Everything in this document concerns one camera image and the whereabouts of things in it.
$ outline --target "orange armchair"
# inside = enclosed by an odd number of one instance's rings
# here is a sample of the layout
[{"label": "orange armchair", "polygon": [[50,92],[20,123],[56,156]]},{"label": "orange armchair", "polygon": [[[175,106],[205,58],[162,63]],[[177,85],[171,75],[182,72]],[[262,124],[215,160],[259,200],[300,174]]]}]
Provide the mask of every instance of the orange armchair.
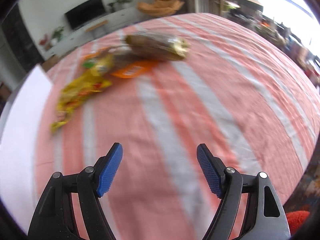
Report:
[{"label": "orange armchair", "polygon": [[139,2],[137,8],[152,17],[164,17],[175,14],[183,4],[180,0],[155,0],[153,4]]}]

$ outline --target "plastic bag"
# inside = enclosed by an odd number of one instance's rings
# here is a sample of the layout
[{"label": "plastic bag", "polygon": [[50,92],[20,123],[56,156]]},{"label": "plastic bag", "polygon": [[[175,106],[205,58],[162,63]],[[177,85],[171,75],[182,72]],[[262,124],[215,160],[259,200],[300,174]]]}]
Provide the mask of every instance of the plastic bag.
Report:
[{"label": "plastic bag", "polygon": [[189,48],[189,44],[176,35],[155,32],[129,34],[125,42],[135,55],[161,61],[183,60]]}]

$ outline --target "blue gripper pad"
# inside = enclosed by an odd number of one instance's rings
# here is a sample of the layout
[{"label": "blue gripper pad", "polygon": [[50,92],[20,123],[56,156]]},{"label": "blue gripper pad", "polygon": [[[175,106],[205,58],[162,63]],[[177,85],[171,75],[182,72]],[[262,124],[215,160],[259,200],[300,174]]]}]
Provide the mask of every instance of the blue gripper pad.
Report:
[{"label": "blue gripper pad", "polygon": [[97,188],[98,197],[102,197],[103,194],[109,191],[113,178],[115,177],[122,160],[122,154],[122,145],[120,143],[115,143],[105,157],[109,157],[107,163],[102,163],[104,167],[99,167],[101,173],[99,175],[99,185]]},{"label": "blue gripper pad", "polygon": [[218,198],[223,198],[226,181],[225,165],[219,158],[212,156],[204,143],[197,147],[197,159],[211,192],[216,194]]}]

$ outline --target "potted plant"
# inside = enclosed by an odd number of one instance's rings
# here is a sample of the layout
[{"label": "potted plant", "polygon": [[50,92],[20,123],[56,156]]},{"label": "potted plant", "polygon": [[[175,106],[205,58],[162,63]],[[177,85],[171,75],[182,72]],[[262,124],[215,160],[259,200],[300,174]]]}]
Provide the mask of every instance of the potted plant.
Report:
[{"label": "potted plant", "polygon": [[56,45],[59,41],[62,40],[63,31],[64,31],[64,27],[63,26],[55,28],[55,30],[53,31],[52,37],[51,37],[51,45],[52,46]]},{"label": "potted plant", "polygon": [[122,9],[129,8],[133,0],[116,0]]}]

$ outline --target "table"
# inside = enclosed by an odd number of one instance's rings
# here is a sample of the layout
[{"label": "table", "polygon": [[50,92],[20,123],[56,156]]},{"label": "table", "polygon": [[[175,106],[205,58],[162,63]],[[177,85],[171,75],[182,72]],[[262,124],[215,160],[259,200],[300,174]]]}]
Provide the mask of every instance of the table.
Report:
[{"label": "table", "polygon": [[[191,44],[187,59],[122,80],[89,99],[51,135],[59,92],[83,72],[81,58],[141,30],[184,37]],[[284,203],[319,134],[320,98],[300,68],[257,34],[211,14],[120,29],[76,49],[48,75],[54,86],[38,130],[37,197],[55,171],[78,173],[114,142],[122,143],[122,163],[101,199],[117,239],[202,239],[219,200],[197,163],[199,143],[242,173],[266,172]],[[76,196],[73,200],[86,237]],[[242,199],[232,237],[244,208]]]}]

